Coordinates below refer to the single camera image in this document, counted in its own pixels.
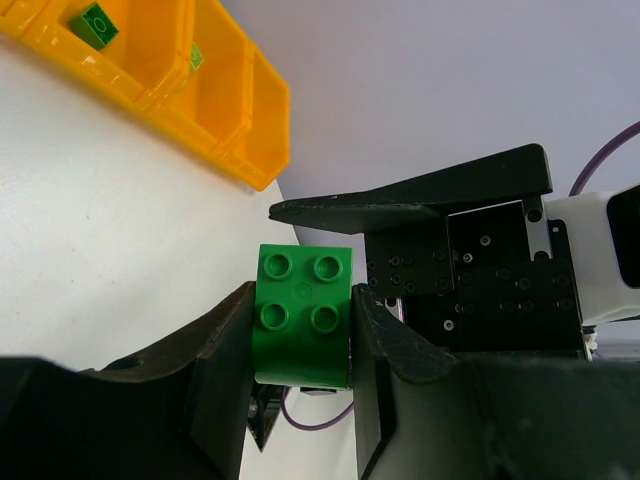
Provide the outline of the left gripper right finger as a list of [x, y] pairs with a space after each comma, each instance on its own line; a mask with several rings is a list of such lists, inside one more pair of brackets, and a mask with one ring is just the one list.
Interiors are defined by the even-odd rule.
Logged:
[[362, 479], [635, 479], [639, 368], [525, 356], [456, 357], [352, 290]]

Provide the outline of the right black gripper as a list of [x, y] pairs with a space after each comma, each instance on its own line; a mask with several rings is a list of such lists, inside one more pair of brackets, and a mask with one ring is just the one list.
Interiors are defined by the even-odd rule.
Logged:
[[551, 192], [546, 153], [528, 144], [372, 190], [282, 201], [269, 218], [368, 233], [373, 293], [398, 301], [403, 323], [450, 353], [580, 359], [566, 224], [512, 202]]

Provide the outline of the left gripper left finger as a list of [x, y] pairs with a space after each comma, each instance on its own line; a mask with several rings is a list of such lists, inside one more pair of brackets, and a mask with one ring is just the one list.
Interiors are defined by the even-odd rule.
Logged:
[[101, 370], [1, 361], [5, 479], [235, 479], [253, 383], [255, 286]]

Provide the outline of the green arch lego block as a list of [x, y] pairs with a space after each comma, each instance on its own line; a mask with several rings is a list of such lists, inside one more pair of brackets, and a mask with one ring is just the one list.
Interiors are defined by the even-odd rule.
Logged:
[[352, 265], [349, 248], [260, 246], [252, 333], [256, 382], [348, 387]]

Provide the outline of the pale green lego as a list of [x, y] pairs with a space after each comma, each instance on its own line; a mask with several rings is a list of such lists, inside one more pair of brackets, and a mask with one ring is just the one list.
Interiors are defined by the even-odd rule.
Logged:
[[190, 65], [192, 71], [198, 71], [204, 63], [204, 56], [196, 43], [191, 45]]

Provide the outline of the small green lego brick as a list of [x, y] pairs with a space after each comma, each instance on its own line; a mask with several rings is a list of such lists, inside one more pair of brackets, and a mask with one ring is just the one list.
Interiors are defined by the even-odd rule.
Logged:
[[119, 29], [98, 2], [93, 2], [68, 21], [70, 30], [95, 50], [103, 50], [119, 34]]

